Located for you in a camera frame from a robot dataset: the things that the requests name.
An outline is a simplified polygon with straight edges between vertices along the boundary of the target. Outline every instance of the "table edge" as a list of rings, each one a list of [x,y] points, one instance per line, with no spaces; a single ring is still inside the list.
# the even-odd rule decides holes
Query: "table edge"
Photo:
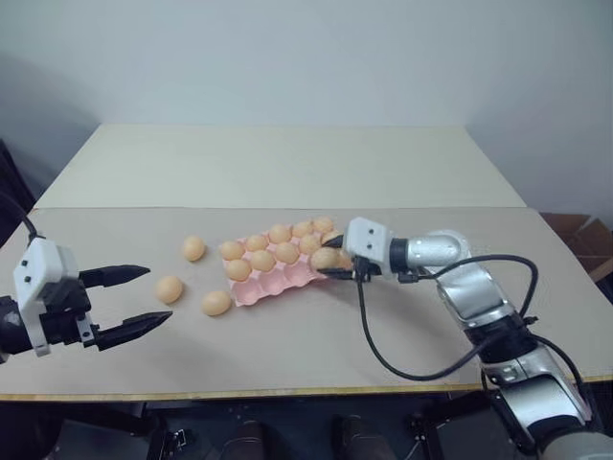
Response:
[[[584,378],[585,382],[613,380],[613,375]],[[454,383],[438,385],[403,386],[348,386],[287,388],[269,390],[204,391],[185,393],[146,393],[146,394],[0,394],[0,401],[19,402],[145,402],[145,401],[187,401],[187,400],[227,400],[273,397],[311,397],[311,396],[357,396],[385,395],[399,393],[440,393],[447,391],[472,391],[481,389],[481,383]]]

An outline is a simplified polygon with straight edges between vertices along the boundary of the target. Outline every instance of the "egg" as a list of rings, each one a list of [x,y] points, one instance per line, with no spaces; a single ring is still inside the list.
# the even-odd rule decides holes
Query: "egg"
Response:
[[[338,251],[338,267],[346,270],[353,270],[352,258],[343,249]]]
[[[265,249],[268,246],[268,238],[264,235],[254,235],[249,237],[245,242],[245,248],[248,251],[254,252],[260,249]]]
[[[331,232],[328,232],[326,235],[322,237],[322,244],[329,242],[333,238],[340,237],[341,235],[342,233],[339,232],[338,230],[332,230]]]
[[[308,261],[313,270],[338,267],[338,249],[320,247],[310,256]]]
[[[185,257],[188,261],[195,262],[204,256],[206,250],[207,245],[201,238],[190,236],[183,241],[181,252],[183,252],[183,257]]]
[[[228,278],[234,281],[245,281],[251,273],[251,265],[244,260],[230,261],[226,265]]]
[[[268,239],[270,242],[279,244],[280,242],[288,242],[291,240],[291,227],[277,223],[268,230]]]
[[[251,256],[251,266],[259,271],[270,271],[275,266],[275,258],[268,251],[259,250]]]
[[[311,234],[305,235],[300,238],[299,247],[300,252],[310,256],[313,252],[322,247],[322,244],[320,243],[319,237],[317,235]]]
[[[219,252],[226,261],[233,261],[242,257],[245,248],[238,241],[228,241],[219,247]]]
[[[176,276],[165,276],[155,285],[155,296],[165,304],[171,304],[181,297],[183,283]]]
[[[279,262],[294,264],[300,257],[298,248],[291,242],[280,242],[275,249],[275,257]]]
[[[230,307],[232,307],[230,294],[223,290],[215,290],[204,296],[200,309],[204,314],[217,316],[225,313]]]
[[[313,228],[315,228],[316,232],[328,233],[334,228],[334,222],[332,222],[331,218],[321,216],[313,221]]]
[[[313,233],[313,224],[309,221],[300,222],[294,225],[291,229],[291,234],[296,238],[302,238],[304,235]]]

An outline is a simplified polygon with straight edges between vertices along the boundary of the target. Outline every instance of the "floor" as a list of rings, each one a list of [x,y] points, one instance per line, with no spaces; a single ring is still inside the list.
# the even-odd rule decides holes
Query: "floor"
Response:
[[[216,458],[233,430],[246,420],[259,420],[274,426],[293,450],[293,458],[332,460],[329,448],[329,422],[333,415],[360,414],[374,421],[388,439],[399,460],[420,460],[421,446],[406,427],[408,413],[419,410],[431,400],[415,396],[328,397],[306,399],[266,399],[223,402],[188,402],[157,404],[164,411],[170,429],[189,429],[195,443],[173,458],[177,460]],[[471,458],[524,458],[509,444],[498,418],[484,412],[439,428],[443,450],[448,460]],[[145,459],[148,442],[127,434],[65,424],[55,460],[91,460],[113,458]]]

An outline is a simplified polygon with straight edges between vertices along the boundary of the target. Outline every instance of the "tabletop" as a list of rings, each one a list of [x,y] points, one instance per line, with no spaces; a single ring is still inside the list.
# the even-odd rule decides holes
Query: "tabletop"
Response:
[[[88,289],[92,319],[103,328],[147,311],[166,311],[169,307],[153,295],[165,275],[178,276],[186,290],[172,307],[173,316],[135,341],[103,352],[76,343],[55,345],[41,358],[34,352],[12,356],[0,366],[0,399],[135,401],[477,387],[475,360],[426,384],[400,379],[381,367],[362,333],[352,282],[312,282],[215,318],[200,311],[207,292],[228,289],[216,251],[222,242],[321,214],[331,216],[338,228],[363,216],[403,237],[451,228],[466,236],[474,255],[529,257],[541,273],[530,311],[540,321],[533,330],[562,347],[588,380],[610,378],[613,309],[564,243],[528,208],[40,209],[32,215],[39,231],[70,247],[80,269],[116,264],[151,269],[125,285]],[[180,251],[190,234],[210,246],[194,264]],[[2,293],[14,294],[11,272],[26,240],[20,228],[0,250]],[[491,263],[488,269],[519,305],[527,270],[510,263]],[[365,289],[375,341],[397,367],[430,373],[470,348],[431,282],[401,286],[376,279]]]
[[[101,125],[37,208],[525,203],[461,127]]]

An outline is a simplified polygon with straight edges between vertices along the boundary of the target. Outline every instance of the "pink egg carton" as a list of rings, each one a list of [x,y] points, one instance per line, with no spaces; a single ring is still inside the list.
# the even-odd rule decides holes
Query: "pink egg carton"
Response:
[[[262,235],[268,239],[267,233],[262,233]],[[313,235],[316,235],[320,239],[322,237],[322,234],[319,232],[313,232]],[[237,241],[244,247],[247,239],[239,238]],[[277,244],[270,242],[270,240],[268,241],[269,243],[265,250],[270,252],[274,257]],[[300,242],[299,238],[292,237],[289,242],[294,244],[298,249],[298,243]],[[248,251],[245,247],[245,253],[241,258],[250,263],[252,255],[253,252]],[[279,295],[289,288],[301,288],[313,280],[326,279],[326,276],[310,267],[308,257],[308,255],[301,252],[298,260],[294,264],[286,264],[275,258],[275,266],[268,272],[252,269],[249,278],[245,281],[234,281],[228,278],[230,292],[235,299],[236,305],[238,307],[253,305],[263,297]],[[228,261],[224,260],[224,268],[227,264]]]

